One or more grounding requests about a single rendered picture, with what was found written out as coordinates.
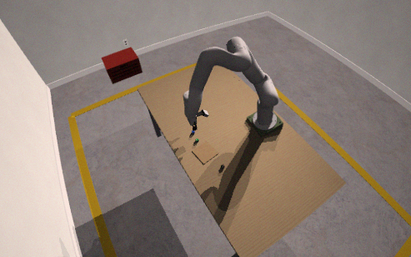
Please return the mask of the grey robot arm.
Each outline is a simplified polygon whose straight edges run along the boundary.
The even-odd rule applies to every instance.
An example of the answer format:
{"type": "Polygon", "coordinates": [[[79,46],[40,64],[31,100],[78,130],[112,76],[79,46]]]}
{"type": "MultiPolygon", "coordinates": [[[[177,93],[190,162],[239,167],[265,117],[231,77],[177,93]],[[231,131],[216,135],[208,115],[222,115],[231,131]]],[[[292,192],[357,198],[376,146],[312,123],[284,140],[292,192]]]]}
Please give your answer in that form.
{"type": "Polygon", "coordinates": [[[257,113],[254,114],[253,124],[258,129],[272,129],[277,123],[277,117],[273,112],[273,107],[270,108],[270,106],[278,104],[278,94],[271,78],[258,66],[248,46],[241,38],[229,39],[227,50],[217,47],[207,48],[199,55],[189,85],[189,92],[183,94],[185,116],[194,118],[195,116],[207,117],[209,115],[206,110],[201,112],[198,110],[209,75],[214,66],[220,66],[234,72],[242,72],[247,80],[254,85],[259,99],[257,101],[258,117],[257,113]],[[264,79],[263,76],[265,76],[264,79]],[[260,81],[262,82],[260,83],[260,81]],[[261,105],[259,105],[260,101],[261,105]]]}

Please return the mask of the brown flat mat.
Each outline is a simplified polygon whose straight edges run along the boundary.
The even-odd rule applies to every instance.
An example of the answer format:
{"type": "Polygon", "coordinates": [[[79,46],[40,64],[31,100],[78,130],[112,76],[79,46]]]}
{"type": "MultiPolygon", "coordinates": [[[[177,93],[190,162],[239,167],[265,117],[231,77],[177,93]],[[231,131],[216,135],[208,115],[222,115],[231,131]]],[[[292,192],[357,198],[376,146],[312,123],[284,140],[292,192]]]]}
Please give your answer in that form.
{"type": "Polygon", "coordinates": [[[218,152],[208,141],[195,148],[193,153],[202,161],[203,164],[207,163],[218,154],[218,152]]]}

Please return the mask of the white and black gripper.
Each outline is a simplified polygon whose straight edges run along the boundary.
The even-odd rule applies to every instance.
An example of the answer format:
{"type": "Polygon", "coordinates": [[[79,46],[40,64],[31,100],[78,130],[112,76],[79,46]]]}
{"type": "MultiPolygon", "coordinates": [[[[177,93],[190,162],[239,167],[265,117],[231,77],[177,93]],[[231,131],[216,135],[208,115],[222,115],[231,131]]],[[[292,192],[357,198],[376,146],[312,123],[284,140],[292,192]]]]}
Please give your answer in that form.
{"type": "Polygon", "coordinates": [[[197,116],[194,118],[188,118],[188,121],[191,126],[193,126],[193,131],[197,130],[197,116]]]}

